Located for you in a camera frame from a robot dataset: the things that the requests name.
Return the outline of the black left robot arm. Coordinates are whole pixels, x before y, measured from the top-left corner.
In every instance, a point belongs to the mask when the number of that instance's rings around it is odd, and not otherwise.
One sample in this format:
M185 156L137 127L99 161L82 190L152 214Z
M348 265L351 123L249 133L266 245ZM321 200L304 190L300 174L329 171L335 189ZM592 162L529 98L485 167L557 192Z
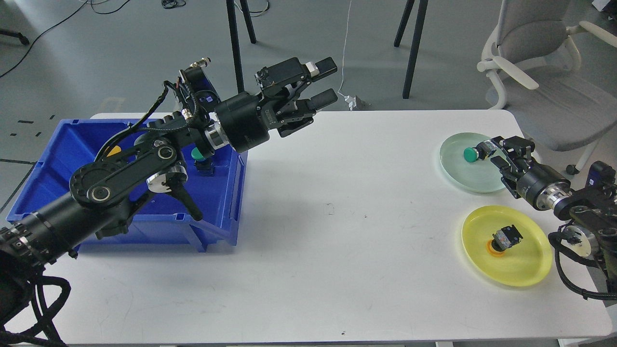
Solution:
M269 140L269 131L289 136L313 123L322 108L337 101L328 89L311 99L300 93L337 71L331 57L302 64L290 58L255 74L257 94L241 92L222 101L204 72L208 58L164 81L154 105L136 123L108 139L93 162L77 169L68 193L1 229L1 324L28 305L37 322L21 333L1 329L1 345L22 342L65 345L53 319L71 291L64 278L44 275L62 255L76 258L88 236L126 233L133 216L156 194L178 200L194 220L203 213L184 187L188 174L182 150L196 145L194 160L207 160L229 145L246 152Z

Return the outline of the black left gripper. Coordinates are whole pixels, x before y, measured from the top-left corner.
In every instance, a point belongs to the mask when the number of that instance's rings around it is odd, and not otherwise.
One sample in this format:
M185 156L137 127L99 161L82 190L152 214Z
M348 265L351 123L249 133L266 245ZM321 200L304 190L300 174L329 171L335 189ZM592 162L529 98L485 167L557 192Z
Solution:
M262 68L255 79L263 96L243 92L215 106L205 130L207 141L213 149L230 145L236 152L245 152L268 141L271 130L287 137L308 127L319 110L338 100L333 89L310 99L275 96L288 96L287 86L293 89L306 86L337 69L332 57L305 64L293 57Z

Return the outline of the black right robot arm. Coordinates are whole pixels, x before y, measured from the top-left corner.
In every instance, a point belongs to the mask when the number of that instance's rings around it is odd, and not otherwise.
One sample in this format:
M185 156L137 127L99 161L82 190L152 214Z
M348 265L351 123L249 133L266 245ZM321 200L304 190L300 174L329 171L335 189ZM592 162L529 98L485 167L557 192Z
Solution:
M533 158L533 141L513 136L491 138L480 160L489 159L501 173L511 195L522 198L535 210L551 210L565 224L549 234L558 275L564 285L584 299L616 299L616 171L595 161L586 185L571 183L552 167ZM593 292L573 284L564 274L561 255L587 267L598 268L606 278L607 292Z

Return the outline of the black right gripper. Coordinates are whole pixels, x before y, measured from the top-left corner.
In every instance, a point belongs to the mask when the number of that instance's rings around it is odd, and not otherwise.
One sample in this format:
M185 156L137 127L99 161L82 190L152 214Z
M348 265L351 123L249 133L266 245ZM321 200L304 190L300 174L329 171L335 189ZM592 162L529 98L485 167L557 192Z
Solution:
M519 136L496 136L492 143L495 152L491 162L515 199L522 198L535 210L546 211L572 196L569 180L548 165L535 162L533 141Z

